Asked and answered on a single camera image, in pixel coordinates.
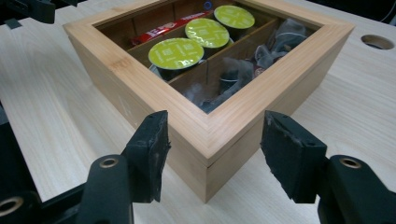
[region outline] clamp jaw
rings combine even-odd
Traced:
[[[321,223],[396,223],[396,194],[364,161],[336,155],[291,117],[266,111],[262,152],[283,190],[295,203],[320,197]]]
[[[0,223],[134,223],[132,203],[161,198],[170,149],[167,116],[147,116],[121,155],[92,163],[86,183],[44,203],[31,191],[0,200]]]

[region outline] box frame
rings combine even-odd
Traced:
[[[236,0],[318,29],[206,114],[98,29],[176,1],[138,1],[70,22],[64,29],[94,85],[135,128],[152,112],[169,112],[172,149],[167,162],[207,202],[260,148],[264,110],[291,114],[297,109],[325,77],[354,25],[282,1]]]

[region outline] red package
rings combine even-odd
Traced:
[[[200,12],[200,13],[193,14],[193,15],[190,15],[187,17],[183,17],[177,21],[172,21],[172,22],[166,23],[165,25],[162,25],[162,26],[157,27],[153,30],[150,30],[140,36],[132,38],[131,39],[132,45],[137,46],[139,44],[145,43],[145,42],[149,41],[150,39],[153,39],[156,36],[163,35],[173,29],[176,29],[177,27],[180,27],[180,26],[186,24],[189,21],[204,17],[211,12],[213,12],[213,11]]]

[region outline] wooden table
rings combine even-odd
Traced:
[[[127,2],[90,0],[59,9],[52,25],[26,19],[14,30],[0,27],[0,98],[44,201],[85,182],[91,163],[120,153],[134,133],[92,85],[62,27]],[[292,117],[328,145],[328,157],[359,158],[396,191],[396,49],[361,42],[363,35],[380,35],[396,43],[396,28],[288,2],[357,25],[322,84]],[[289,200],[259,150],[207,204],[165,166],[161,203],[135,203],[134,220],[318,223],[318,213],[316,204]]]

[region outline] bamboo box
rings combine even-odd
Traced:
[[[192,69],[164,81],[150,70],[149,50],[183,37],[184,27],[133,47],[130,39],[205,7],[235,5],[255,23],[233,44]],[[310,36],[243,89],[206,114],[183,92],[199,83],[206,98],[218,93],[223,58],[244,60],[292,18]],[[92,82],[135,127],[152,112],[167,110],[171,150],[167,163],[204,202],[213,197],[260,148],[264,110],[291,114],[314,91],[344,46],[353,25],[274,0],[136,1],[66,24]]]

